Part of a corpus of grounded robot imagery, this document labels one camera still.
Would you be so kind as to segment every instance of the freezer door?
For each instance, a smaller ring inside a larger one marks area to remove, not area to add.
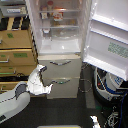
[[[84,62],[124,80],[128,80],[127,9],[128,0],[93,1],[83,55]]]

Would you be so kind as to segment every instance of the floor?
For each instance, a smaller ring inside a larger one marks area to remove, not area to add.
[[[92,67],[84,65],[76,99],[47,100],[33,97],[29,105],[19,114],[0,124],[0,128],[37,128],[47,125],[79,125],[92,128],[91,115],[98,117],[101,128],[106,121],[101,114],[100,104],[93,96],[91,87]]]

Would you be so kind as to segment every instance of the refrigerator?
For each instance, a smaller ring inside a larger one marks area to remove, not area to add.
[[[128,80],[128,0],[26,0],[47,95],[76,98],[82,62]]]

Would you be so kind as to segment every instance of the drawer handle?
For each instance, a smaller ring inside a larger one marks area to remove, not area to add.
[[[1,89],[0,89],[0,92],[7,92],[9,90],[4,90],[3,88],[6,87],[6,86],[2,86]]]
[[[71,62],[71,61],[67,61],[67,62],[64,62],[64,63],[56,63],[56,62],[51,61],[50,63],[51,63],[51,64],[58,65],[58,66],[62,66],[62,65],[68,64],[68,63],[70,63],[70,62]]]
[[[16,71],[14,70],[14,72],[0,72],[0,75],[13,75],[15,73]]]
[[[53,80],[52,83],[57,83],[57,84],[65,84],[67,82],[69,82],[70,80],[66,80],[66,81],[55,81]]]
[[[0,63],[8,63],[9,62],[9,58],[5,61],[0,61]]]
[[[0,40],[0,44],[2,44],[2,40]]]

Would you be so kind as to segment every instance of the black floor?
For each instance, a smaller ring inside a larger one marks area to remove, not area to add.
[[[85,93],[79,90],[77,99],[31,98],[31,102],[22,112],[0,124],[0,128],[37,128],[47,125],[79,125],[82,128],[93,128],[91,115],[98,117],[103,128],[105,118],[101,110],[87,108]]]

